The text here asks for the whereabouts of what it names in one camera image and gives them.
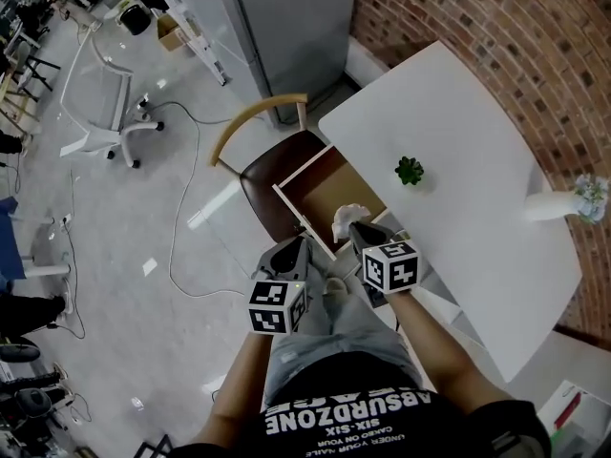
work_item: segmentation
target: concrete floor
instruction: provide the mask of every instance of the concrete floor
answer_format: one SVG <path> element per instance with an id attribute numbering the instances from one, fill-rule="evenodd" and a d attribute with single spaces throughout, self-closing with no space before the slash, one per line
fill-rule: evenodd
<path id="1" fill-rule="evenodd" d="M 75 440 L 100 457 L 126 458 L 144 439 L 169 433 L 183 443 L 200 429 L 212 405 L 202 386 L 226 373 L 246 334 L 244 300 L 230 293 L 189 299 L 169 281 L 172 228 L 196 144 L 195 127 L 179 108 L 155 113 L 165 121 L 164 131 L 134 135 L 139 170 L 129 169 L 121 154 L 113 161 L 102 155 L 59 158 L 60 148 L 81 136 L 58 103 L 78 44 L 74 22 L 52 21 L 52 28 L 39 56 L 63 68 L 42 70 L 53 78 L 54 91 L 42 92 L 37 107 L 42 123 L 35 127 L 40 134 L 22 161 L 18 199 L 21 213 L 29 216 L 61 219 L 74 213 L 77 302 L 87 337 L 79 341 L 57 329 L 36 332 L 32 339 L 47 364 L 64 365 L 72 389 L 89 402 L 92 424 L 78 426 L 68 410 L 62 411 Z M 211 121 L 232 118 L 244 106 L 188 50 L 164 50 L 154 26 L 134 37 L 110 22 L 95 39 L 114 63 L 135 72 L 134 99 L 148 92 L 153 104 L 176 100 Z M 161 79 L 167 82 L 162 89 Z M 348 95 L 338 92 L 316 115 Z M 196 230 L 187 227 L 187 220 L 232 180 L 205 161 L 222 125 L 200 127 L 200 162 L 179 217 L 173 275 L 192 294 L 242 292 L 259 256 L 273 243 L 242 191 Z M 252 120 L 227 145 L 223 159 L 239 171 L 287 134 Z M 16 235 L 21 252 L 35 254 L 37 264 L 72 261 L 68 237 L 57 226 L 27 221 L 17 225 Z M 145 277 L 143 264 L 150 259 L 158 266 Z M 74 269 L 69 278 L 74 289 Z M 60 289 L 60 279 L 48 277 L 20 281 L 15 292 L 46 296 Z M 75 315 L 67 325 L 80 333 Z M 134 407 L 134 398 L 143 410 Z M 76 406 L 84 412 L 82 402 Z"/>

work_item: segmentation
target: white cable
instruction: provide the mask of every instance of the white cable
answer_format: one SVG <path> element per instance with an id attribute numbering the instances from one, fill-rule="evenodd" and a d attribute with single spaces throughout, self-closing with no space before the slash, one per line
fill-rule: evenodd
<path id="1" fill-rule="evenodd" d="M 211 295 L 216 295 L 216 294 L 220 294 L 220 293 L 237 294 L 237 295 L 241 295 L 241 296 L 244 297 L 244 294 L 242 292 L 238 292 L 237 290 L 230 290 L 228 288 L 223 288 L 221 290 L 215 290 L 214 292 L 209 292 L 209 293 L 206 293 L 206 294 L 193 295 L 193 294 L 190 294 L 190 293 L 184 291 L 182 288 L 180 288 L 179 285 L 174 281 L 174 278 L 172 277 L 172 260 L 174 258 L 174 247 L 176 245 L 176 231 L 177 231 L 177 227 L 178 227 L 178 224 L 179 224 L 180 208 L 182 207 L 182 204 L 184 202 L 184 198 L 187 195 L 187 191 L 189 190 L 189 186 L 191 185 L 191 181 L 193 180 L 193 177 L 195 176 L 196 167 L 198 165 L 198 158 L 200 157 L 201 130 L 200 130 L 200 125 L 199 124 L 206 124 L 206 125 L 222 124 L 223 122 L 229 122 L 232 119 L 229 118 L 229 119 L 225 119 L 225 120 L 218 120 L 218 121 L 211 121 L 211 122 L 205 122 L 203 120 L 197 120 L 197 119 L 195 119 L 191 115 L 191 113 L 188 111 L 188 109 L 184 105 L 182 105 L 181 103 L 178 103 L 178 102 L 165 102 L 165 103 L 162 103 L 160 105 L 157 105 L 155 108 L 153 108 L 151 110 L 151 113 L 154 112 L 157 109 L 160 109 L 160 108 L 163 108 L 163 107 L 168 107 L 170 105 L 176 105 L 177 107 L 180 107 L 187 114 L 187 116 L 193 122 L 193 125 L 195 125 L 195 127 L 197 129 L 197 134 L 196 134 L 195 158 L 193 160 L 193 167 L 191 169 L 191 176 L 189 177 L 189 180 L 187 181 L 187 184 L 185 185 L 184 190 L 182 190 L 182 195 L 180 196 L 179 206 L 178 206 L 177 211 L 176 211 L 176 217 L 174 218 L 174 229 L 173 229 L 173 232 L 172 232 L 172 246 L 170 247 L 170 259 L 168 261 L 168 276 L 169 276 L 170 281 L 172 282 L 172 284 L 176 287 L 176 289 L 179 292 L 181 292 L 183 295 L 186 295 L 187 297 L 190 297 L 191 299 L 201 299 L 203 297 L 210 297 Z M 240 268 L 242 268 L 242 266 L 240 265 L 238 260 L 236 260 L 236 258 L 233 256 L 231 251 L 229 251 L 229 249 L 227 248 L 226 244 L 222 241 L 222 239 L 219 236 L 217 236 L 217 238 L 219 239 L 219 241 L 221 242 L 221 244 L 223 245 L 223 247 L 225 248 L 227 253 L 229 253 L 231 258 L 233 258 L 234 261 L 236 262 L 236 264 Z M 248 277 L 248 274 L 244 271 L 243 268 L 242 268 L 242 271 Z"/>

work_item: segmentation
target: cardboard box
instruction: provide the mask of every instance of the cardboard box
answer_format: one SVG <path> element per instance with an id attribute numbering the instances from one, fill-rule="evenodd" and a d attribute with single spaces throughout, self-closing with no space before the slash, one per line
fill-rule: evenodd
<path id="1" fill-rule="evenodd" d="M 193 32 L 196 35 L 200 35 L 200 30 L 197 26 L 191 21 L 188 22 Z M 170 52 L 184 46 L 190 41 L 189 36 L 169 15 L 162 15 L 157 20 L 157 38 L 161 46 Z"/>

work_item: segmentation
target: gray shorts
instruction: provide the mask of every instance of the gray shorts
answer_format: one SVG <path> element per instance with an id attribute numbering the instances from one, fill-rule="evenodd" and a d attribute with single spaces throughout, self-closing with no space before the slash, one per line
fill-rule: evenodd
<path id="1" fill-rule="evenodd" d="M 422 385 L 403 338 L 385 325 L 357 295 L 321 296 L 309 293 L 308 311 L 299 331 L 276 336 L 265 383 L 265 404 L 297 373 L 327 356 L 363 351 L 401 368 Z"/>

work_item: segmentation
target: white office chair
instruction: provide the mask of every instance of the white office chair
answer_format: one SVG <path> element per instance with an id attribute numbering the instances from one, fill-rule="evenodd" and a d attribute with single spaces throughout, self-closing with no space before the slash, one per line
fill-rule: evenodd
<path id="1" fill-rule="evenodd" d="M 139 168 L 140 161 L 133 159 L 127 144 L 128 136 L 138 129 L 163 130 L 163 122 L 134 122 L 125 125 L 127 101 L 132 81 L 131 70 L 120 68 L 100 54 L 94 35 L 87 32 L 68 73 L 66 86 L 59 103 L 66 114 L 84 132 L 77 142 L 61 149 L 60 157 L 73 153 L 115 157 L 121 147 L 125 162 L 131 168 Z"/>

